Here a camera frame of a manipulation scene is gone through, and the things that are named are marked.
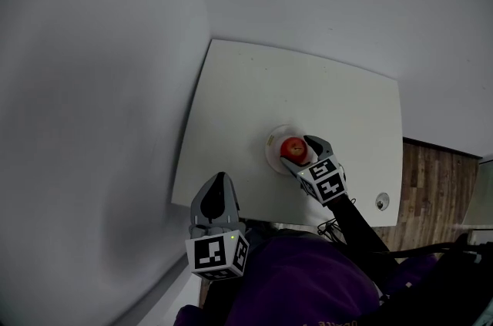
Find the white table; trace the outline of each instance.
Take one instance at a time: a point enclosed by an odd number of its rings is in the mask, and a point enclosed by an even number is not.
[[[189,206],[214,174],[232,178],[240,216],[315,226],[332,213],[275,173],[267,135],[292,123],[332,144],[350,198],[371,226],[397,223],[402,128],[397,82],[311,55],[213,40],[186,127],[173,202]],[[388,193],[384,211],[376,196]]]

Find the robotic hand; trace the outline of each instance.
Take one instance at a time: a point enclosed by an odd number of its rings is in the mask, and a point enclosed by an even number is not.
[[[226,173],[216,174],[199,190],[190,210],[190,240],[185,242],[194,274],[208,281],[243,275],[249,245],[239,209]]]
[[[315,136],[304,136],[304,139],[317,154],[318,161],[301,166],[282,156],[281,162],[307,194],[322,205],[327,205],[335,197],[347,193],[344,169],[327,141]]]

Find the black baseboard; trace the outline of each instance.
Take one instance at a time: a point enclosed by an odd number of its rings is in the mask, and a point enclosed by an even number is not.
[[[456,155],[471,157],[472,159],[481,159],[480,156],[471,155],[470,153],[461,152],[460,150],[452,150],[450,148],[446,148],[445,146],[434,145],[430,143],[425,143],[423,141],[419,141],[417,139],[403,137],[402,142],[406,144],[416,145],[416,146],[425,146],[426,148],[432,148],[433,150],[440,150],[442,152],[454,153]]]

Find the apple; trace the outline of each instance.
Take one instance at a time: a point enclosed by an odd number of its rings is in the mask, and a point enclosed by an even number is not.
[[[308,154],[308,145],[299,137],[290,137],[280,146],[280,155],[293,163],[302,164]]]

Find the wooden floor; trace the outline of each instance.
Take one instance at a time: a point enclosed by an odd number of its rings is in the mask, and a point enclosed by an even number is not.
[[[477,159],[405,143],[397,226],[375,231],[391,250],[454,241],[477,173]]]

